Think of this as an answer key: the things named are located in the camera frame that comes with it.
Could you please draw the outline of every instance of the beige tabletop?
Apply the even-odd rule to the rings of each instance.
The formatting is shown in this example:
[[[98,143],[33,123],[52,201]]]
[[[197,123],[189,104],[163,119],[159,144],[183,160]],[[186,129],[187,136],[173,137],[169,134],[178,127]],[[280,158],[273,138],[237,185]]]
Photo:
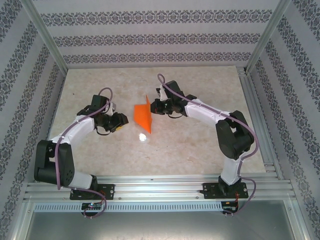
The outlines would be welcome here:
[[[100,89],[113,90],[116,111],[129,124],[108,135],[89,133],[72,149],[76,170],[97,176],[154,176],[219,174],[224,165],[216,129],[194,118],[171,119],[152,114],[152,134],[133,121],[134,105],[152,103],[158,97],[157,74],[176,80],[185,95],[223,111],[241,111],[252,127],[236,67],[148,67],[71,69],[68,71],[50,138],[69,126]],[[147,137],[139,140],[139,134]],[[246,159],[241,172],[265,172],[260,152]]]

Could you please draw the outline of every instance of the striped wall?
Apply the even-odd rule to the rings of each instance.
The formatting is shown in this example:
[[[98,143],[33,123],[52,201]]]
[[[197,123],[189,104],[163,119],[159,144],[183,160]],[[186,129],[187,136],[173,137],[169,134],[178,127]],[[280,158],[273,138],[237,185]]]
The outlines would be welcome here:
[[[33,181],[37,142],[49,134],[64,76],[18,0],[0,0],[0,240]]]
[[[320,239],[320,1],[293,0],[251,78],[311,239]]]
[[[69,68],[245,67],[279,0],[34,0]]]

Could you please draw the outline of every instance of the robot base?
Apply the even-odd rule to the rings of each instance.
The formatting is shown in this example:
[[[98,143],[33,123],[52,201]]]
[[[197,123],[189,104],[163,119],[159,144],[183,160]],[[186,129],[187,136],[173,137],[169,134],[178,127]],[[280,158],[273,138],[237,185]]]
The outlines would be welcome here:
[[[115,195],[115,185],[98,184],[97,189],[95,189],[95,191],[104,195],[106,200],[113,200]],[[70,200],[101,200],[101,196],[91,192],[71,190]]]
[[[247,185],[244,182],[236,182],[232,186],[228,186],[227,191],[221,190],[221,182],[205,182],[202,184],[204,199],[235,199],[238,194],[239,199],[247,199],[249,197]]]

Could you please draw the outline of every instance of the orange triangular block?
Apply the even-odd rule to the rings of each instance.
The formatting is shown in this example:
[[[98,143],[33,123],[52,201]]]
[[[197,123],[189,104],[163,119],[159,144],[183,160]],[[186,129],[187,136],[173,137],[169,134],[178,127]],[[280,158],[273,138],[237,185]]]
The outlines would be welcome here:
[[[145,96],[145,98],[146,104],[134,105],[133,120],[151,134],[152,118],[150,112],[150,102],[148,96]]]

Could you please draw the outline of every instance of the black bracket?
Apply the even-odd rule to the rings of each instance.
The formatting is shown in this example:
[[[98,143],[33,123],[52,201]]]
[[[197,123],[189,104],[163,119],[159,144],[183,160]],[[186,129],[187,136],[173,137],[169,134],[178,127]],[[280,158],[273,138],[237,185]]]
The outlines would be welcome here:
[[[222,201],[221,206],[223,209],[222,214],[234,214],[239,209],[239,202]]]
[[[247,199],[249,197],[247,185],[244,182],[237,184],[233,191],[228,192],[226,195],[220,190],[218,182],[205,182],[202,184],[204,199],[235,199],[236,193],[239,199]]]
[[[114,184],[98,184],[97,190],[98,193],[104,195],[106,200],[113,200],[115,195],[115,185]],[[71,190],[70,200],[102,200],[101,196],[80,190]]]

